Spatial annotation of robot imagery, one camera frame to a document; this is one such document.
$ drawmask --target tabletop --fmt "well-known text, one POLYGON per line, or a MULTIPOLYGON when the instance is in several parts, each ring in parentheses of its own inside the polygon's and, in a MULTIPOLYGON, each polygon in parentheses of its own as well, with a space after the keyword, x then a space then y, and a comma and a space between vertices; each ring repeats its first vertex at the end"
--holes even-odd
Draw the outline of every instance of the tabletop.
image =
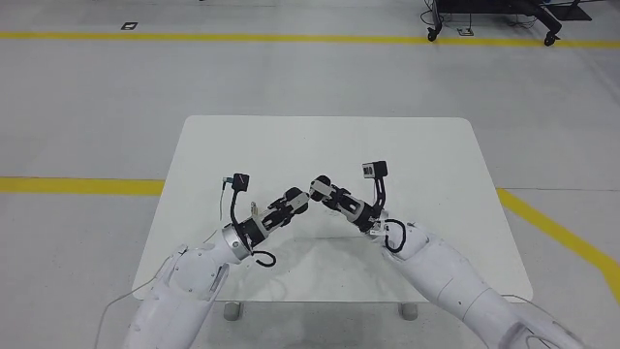
MULTIPOLYGON (((230 222, 231 190, 222 177, 250 176, 236 217, 259 211, 318 175, 373 202, 361 164, 387 161, 389 217, 418 221, 463 255, 500 294, 532 298, 470 123, 461 118, 190 116, 172 159, 142 253, 134 288, 149 280, 182 243, 198 246, 230 222)), ((266 269, 254 258, 233 266, 219 301, 426 301, 343 215, 310 202, 259 249, 275 254, 266 269)), ((143 299, 147 289, 135 292, 143 299)))

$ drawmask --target cable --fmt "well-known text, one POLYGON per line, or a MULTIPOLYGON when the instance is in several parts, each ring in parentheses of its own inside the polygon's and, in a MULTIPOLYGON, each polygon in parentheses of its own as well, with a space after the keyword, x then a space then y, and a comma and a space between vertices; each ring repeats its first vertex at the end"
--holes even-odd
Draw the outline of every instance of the cable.
POLYGON ((555 317, 553 316, 553 314, 551 314, 550 312, 548 312, 548 311, 547 311, 547 310, 545 310, 544 308, 542 308, 542 307, 538 306, 537 304, 535 304, 535 303, 534 303, 534 302, 532 302, 532 301, 528 301, 528 300, 526 300, 525 298, 521 298, 521 297, 520 297, 520 296, 518 296, 518 295, 514 295, 514 294, 502 294, 502 297, 504 297, 504 298, 517 298, 517 299, 518 299, 518 300, 520 300, 520 301, 524 301, 524 302, 526 302, 526 303, 529 303, 529 304, 533 305, 535 308, 537 308, 538 310, 540 310, 540 311, 542 311, 543 313, 545 313, 547 316, 551 317, 551 319, 553 319, 554 321, 556 321, 556 320, 557 320, 557 318, 555 318, 555 317))
POLYGON ((263 266, 265 268, 270 268, 270 267, 275 266, 275 263, 276 263, 275 255, 272 254, 271 252, 267 252, 267 251, 254 251, 252 253, 252 256, 254 256, 254 255, 266 255, 266 256, 271 258, 271 263, 263 263, 260 260, 257 260, 256 263, 259 266, 263 266))
POLYGON ((211 238, 217 233, 217 231, 219 231, 218 229, 216 229, 215 231, 213 231, 213 233, 211 234, 211 236, 209 236, 208 238, 206 238, 205 241, 203 241, 202 243, 205 244, 207 241, 211 240, 211 238))
POLYGON ((136 289, 132 290, 131 292, 129 292, 129 293, 125 294, 125 295, 122 295, 122 296, 116 298, 114 301, 111 301, 110 303, 106 304, 106 307, 104 308, 104 312, 101 314, 101 318, 99 319, 99 326, 97 327, 97 335, 95 335, 95 344, 93 345, 93 349, 97 349, 97 347, 99 346, 99 335, 101 334, 101 327, 104 325, 104 319, 106 319, 106 313, 108 312, 108 308, 110 306, 112 306, 113 304, 115 304, 116 302, 124 300, 125 298, 127 298, 130 295, 134 294, 137 290, 141 289, 142 287, 146 286, 148 283, 150 283, 153 280, 155 280, 155 278, 157 277, 159 272, 164 267, 164 264, 170 259, 170 257, 171 256, 166 258, 164 263, 162 263, 162 265, 157 269, 157 272, 155 272, 155 274, 153 275, 153 277, 150 278, 149 281, 147 281, 144 284, 140 285, 139 287, 137 287, 136 289))
POLYGON ((536 334, 528 335, 525 338, 525 345, 527 346, 527 349, 531 349, 531 347, 530 347, 530 339, 532 339, 532 338, 538 339, 542 343, 548 342, 551 345, 555 346, 556 348, 562 349, 562 347, 560 345, 558 345, 557 343, 553 342, 552 340, 550 340, 548 338, 545 338, 545 337, 543 337, 541 335, 536 335, 536 334))
MULTIPOLYGON (((528 300, 526 300, 525 298, 521 298, 520 296, 518 296, 518 295, 514 295, 514 294, 502 294, 502 297, 504 297, 504 298, 516 298, 516 299, 518 299, 518 300, 521 300, 521 301, 524 301, 524 302, 526 302, 526 303, 528 303, 528 304, 533 305, 535 308, 537 308, 538 310, 540 310, 541 312, 543 312, 544 314, 546 314, 549 318, 551 318, 551 319, 553 320, 553 323, 554 323, 554 324, 557 324, 557 325, 558 325, 560 328, 562 328, 565 332, 569 333, 569 335, 571 335, 574 339, 576 339, 577 341, 579 341, 578 337, 575 337, 575 336, 571 333, 571 331, 570 331, 570 330, 568 330, 568 329, 567 329, 567 328, 565 328, 565 327, 564 327, 564 326, 563 326, 560 322, 558 322, 557 318, 555 318, 555 317, 553 316, 553 314, 551 314, 550 312, 548 312, 548 311, 547 311, 547 310, 545 310, 544 308, 542 308, 542 307, 538 306, 538 305, 537 305, 537 304, 535 304, 534 302, 532 302, 532 301, 528 301, 528 300)), ((536 335, 536 334, 532 334, 532 335, 528 335, 528 337, 527 337, 527 338, 525 338, 525 343, 527 344, 528 349, 530 349, 530 345, 529 345, 529 343, 528 343, 528 340, 529 340, 530 338, 537 338, 537 339, 539 339, 539 340, 542 342, 542 344, 543 344, 544 346, 546 346, 547 348, 548 348, 548 345, 547 345, 545 342, 548 342, 548 343, 550 343, 551 345, 555 345, 555 346, 556 346, 556 347, 558 347, 558 348, 560 347, 560 345, 558 345, 557 343, 555 343, 555 342, 553 342, 553 341, 551 341, 551 340, 549 340, 549 339, 546 339, 546 338, 541 337, 541 336, 536 335)))
POLYGON ((386 241, 385 241, 386 249, 391 253, 398 253, 402 251, 403 247, 405 246, 405 239, 407 238, 407 228, 405 228, 405 224, 403 224, 402 222, 398 220, 388 219, 386 220, 386 222, 392 223, 392 224, 398 224, 403 230, 403 239, 400 241, 400 245, 398 245, 397 248, 392 248, 391 246, 389 246, 388 235, 386 235, 386 241))
POLYGON ((220 194, 220 222, 222 222, 222 200, 224 199, 224 190, 226 190, 226 182, 222 183, 222 194, 220 194))
MULTIPOLYGON (((606 2, 607 0, 582 0, 579 2, 579 4, 581 3, 594 3, 594 2, 606 2)), ((546 4, 541 4, 541 6, 543 7, 553 7, 553 6, 564 6, 567 4, 572 4, 573 2, 563 2, 563 3, 546 3, 546 4)))

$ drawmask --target black cable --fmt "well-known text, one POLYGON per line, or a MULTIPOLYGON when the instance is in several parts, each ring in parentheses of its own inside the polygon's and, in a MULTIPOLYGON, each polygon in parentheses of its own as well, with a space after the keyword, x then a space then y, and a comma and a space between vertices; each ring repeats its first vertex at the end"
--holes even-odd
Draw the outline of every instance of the black cable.
POLYGON ((267 251, 254 251, 254 252, 252 253, 252 255, 253 255, 253 256, 254 256, 254 255, 266 255, 266 256, 268 256, 268 257, 270 257, 270 258, 271 258, 271 263, 263 263, 263 262, 261 262, 260 260, 257 260, 257 261, 256 261, 256 263, 257 263, 258 265, 260 265, 260 266, 263 266, 263 267, 265 267, 265 268, 270 268, 270 267, 275 266, 275 263, 276 263, 275 255, 274 255, 274 254, 272 254, 271 252, 267 252, 267 251))
POLYGON ((391 246, 389 246, 388 235, 386 235, 386 249, 389 252, 391 252, 391 253, 398 253, 398 252, 402 251, 403 250, 403 246, 405 246, 405 239, 407 238, 407 228, 405 227, 405 224, 403 224, 402 222, 400 222, 398 220, 388 219, 388 220, 386 220, 386 222, 387 223, 389 222, 389 223, 392 223, 392 224, 398 224, 403 229, 403 239, 400 241, 400 245, 398 245, 398 248, 392 248, 391 246))
MULTIPOLYGON (((234 216, 234 206, 236 205, 236 195, 239 192, 237 190, 233 190, 232 191, 232 200, 231 200, 231 221, 232 221, 232 227, 236 230, 236 232, 238 234, 240 234, 240 230, 241 227, 239 227, 239 223, 236 221, 236 217, 234 216)), ((247 246, 247 241, 246 240, 242 240, 243 243, 247 246)))
MULTIPOLYGON (((594 3, 594 2, 606 2, 607 0, 582 0, 581 3, 594 3)), ((572 4, 573 2, 563 2, 563 3, 546 3, 542 4, 543 7, 554 7, 554 6, 565 6, 567 4, 572 4)))

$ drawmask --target caster wheel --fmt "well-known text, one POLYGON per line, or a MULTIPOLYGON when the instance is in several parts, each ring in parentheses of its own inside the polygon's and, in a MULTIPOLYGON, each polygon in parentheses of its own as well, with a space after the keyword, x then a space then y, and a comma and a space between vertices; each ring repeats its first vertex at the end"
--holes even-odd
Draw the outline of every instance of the caster wheel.
POLYGON ((544 39, 544 45, 546 47, 550 47, 553 44, 555 44, 555 36, 554 35, 547 35, 546 38, 544 39))

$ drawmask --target white cable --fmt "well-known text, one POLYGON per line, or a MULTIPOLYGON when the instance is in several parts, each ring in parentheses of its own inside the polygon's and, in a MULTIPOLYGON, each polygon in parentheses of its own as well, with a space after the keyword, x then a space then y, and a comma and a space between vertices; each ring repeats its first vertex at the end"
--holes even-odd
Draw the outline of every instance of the white cable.
POLYGON ((526 303, 530 303, 530 304, 531 304, 531 305, 533 305, 535 308, 537 308, 538 310, 542 311, 543 313, 545 313, 546 315, 548 315, 549 317, 551 317, 551 318, 553 319, 553 321, 555 321, 558 325, 560 325, 560 323, 559 323, 559 322, 557 322, 557 318, 555 318, 555 317, 553 316, 553 314, 551 314, 550 312, 548 312, 548 311, 547 311, 547 310, 545 310, 544 308, 542 308, 542 307, 538 306, 537 304, 535 304, 535 303, 534 303, 534 302, 532 302, 532 301, 528 301, 528 300, 526 300, 525 298, 521 298, 520 296, 518 296, 518 295, 514 295, 514 294, 502 294, 502 297, 504 297, 504 298, 517 298, 518 300, 522 300, 522 301, 525 301, 526 303))
MULTIPOLYGON (((557 325, 558 325, 560 328, 562 328, 565 332, 569 332, 569 331, 570 331, 570 330, 566 329, 566 328, 565 328, 565 327, 564 327, 564 326, 563 326, 560 322, 558 322, 557 318, 555 318, 555 317, 553 316, 553 314, 551 314, 550 312, 548 312, 548 311, 547 311, 547 310, 545 310, 544 308, 542 308, 542 307, 538 306, 538 305, 537 305, 537 304, 535 304, 534 302, 532 302, 532 301, 528 301, 528 300, 526 300, 525 298, 521 298, 520 296, 518 296, 518 295, 514 295, 514 294, 502 294, 502 297, 504 297, 504 298, 517 298, 518 300, 525 301, 526 303, 529 303, 529 304, 533 305, 535 308, 537 308, 538 310, 542 311, 544 314, 546 314, 547 316, 549 316, 549 317, 553 320, 553 323, 554 323, 554 324, 557 324, 557 325)), ((560 348, 560 345, 558 345, 557 343, 555 343, 555 342, 551 341, 550 339, 548 339, 548 338, 544 338, 543 336, 540 336, 540 335, 532 334, 532 335, 528 335, 528 336, 525 338, 525 344, 527 345, 527 348, 528 348, 528 349, 530 349, 530 344, 529 344, 529 342, 528 342, 530 338, 537 338, 537 339, 539 339, 542 343, 547 342, 547 343, 550 343, 551 345, 555 345, 555 347, 557 347, 557 348, 560 348)))
POLYGON ((164 263, 162 263, 162 265, 159 267, 157 272, 155 272, 155 274, 153 275, 153 277, 149 281, 147 281, 146 283, 144 283, 144 284, 140 285, 139 287, 135 288, 131 292, 129 292, 129 293, 123 295, 123 296, 120 296, 120 297, 116 298, 114 301, 111 301, 110 303, 106 304, 106 307, 104 308, 104 312, 101 314, 101 319, 99 320, 99 327, 97 327, 97 335, 95 335, 95 344, 93 345, 93 349, 97 349, 97 347, 99 346, 99 335, 101 334, 101 327, 104 325, 104 319, 106 319, 106 313, 108 312, 108 308, 110 306, 112 306, 113 304, 115 304, 116 302, 121 301, 121 300, 129 297, 130 295, 134 294, 137 290, 141 289, 142 287, 146 286, 148 283, 150 283, 153 280, 155 280, 155 278, 159 274, 159 271, 162 270, 162 268, 164 267, 164 264, 170 259, 170 257, 171 256, 166 258, 164 263))
POLYGON ((530 339, 532 339, 532 338, 538 339, 542 343, 545 343, 545 342, 546 343, 550 343, 551 345, 555 346, 556 348, 562 349, 562 347, 560 345, 558 345, 557 343, 553 342, 552 340, 550 340, 548 338, 545 338, 545 337, 543 337, 541 335, 535 335, 535 334, 528 335, 527 337, 525 337, 525 345, 527 346, 527 349, 531 349, 531 347, 530 347, 530 339))

